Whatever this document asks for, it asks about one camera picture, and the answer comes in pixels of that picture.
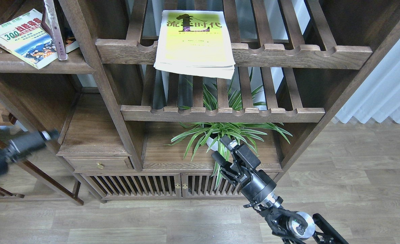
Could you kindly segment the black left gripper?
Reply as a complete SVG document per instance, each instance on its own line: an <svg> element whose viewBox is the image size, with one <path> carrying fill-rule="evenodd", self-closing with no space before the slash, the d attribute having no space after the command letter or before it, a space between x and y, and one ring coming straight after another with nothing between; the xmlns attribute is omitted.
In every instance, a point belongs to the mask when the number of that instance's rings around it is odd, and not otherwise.
<svg viewBox="0 0 400 244"><path fill-rule="evenodd" d="M9 141L7 158L11 162L20 162L28 155L46 147L46 142L56 140L60 136L56 129L50 131L35 131Z"/></svg>

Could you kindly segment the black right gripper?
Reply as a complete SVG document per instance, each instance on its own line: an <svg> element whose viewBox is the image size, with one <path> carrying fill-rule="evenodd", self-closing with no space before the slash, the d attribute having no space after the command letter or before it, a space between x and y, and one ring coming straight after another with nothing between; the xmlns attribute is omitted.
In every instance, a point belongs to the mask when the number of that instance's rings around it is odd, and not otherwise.
<svg viewBox="0 0 400 244"><path fill-rule="evenodd" d="M218 151L212 157L220 166L220 174L248 199L244 207L277 207L277 196L274 190L277 184L263 170L256 170L260 165L258 157L250 148L231 141L228 136L220 138L223 146L228 148L233 161L226 160Z"/></svg>

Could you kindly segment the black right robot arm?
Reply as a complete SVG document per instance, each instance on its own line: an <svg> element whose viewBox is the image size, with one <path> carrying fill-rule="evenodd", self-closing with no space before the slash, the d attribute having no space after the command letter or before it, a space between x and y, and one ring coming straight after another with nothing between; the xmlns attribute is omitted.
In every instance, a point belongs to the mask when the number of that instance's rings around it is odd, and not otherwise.
<svg viewBox="0 0 400 244"><path fill-rule="evenodd" d="M244 207L251 207L259 213L273 235L280 237L285 244L303 244L309 238L318 244L346 243L320 214L310 216L306 212L283 208L282 198L274 193L276 183L263 170L256 170L260 160L247 145L238 145L227 136L220 138L220 143L233 157L233 162L228 162L219 152L213 153L221 174L233 186L240 188L249 201Z"/></svg>

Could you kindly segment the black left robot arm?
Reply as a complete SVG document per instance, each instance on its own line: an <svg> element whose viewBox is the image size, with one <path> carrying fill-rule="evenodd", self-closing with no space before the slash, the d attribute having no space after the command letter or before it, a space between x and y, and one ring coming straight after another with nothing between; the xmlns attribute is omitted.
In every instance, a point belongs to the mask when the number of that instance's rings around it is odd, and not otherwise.
<svg viewBox="0 0 400 244"><path fill-rule="evenodd" d="M9 165L25 161L33 152L45 148L47 141L57 140L59 136L59 131L53 129L35 131L10 140L6 148L0 148L0 176L8 173Z"/></svg>

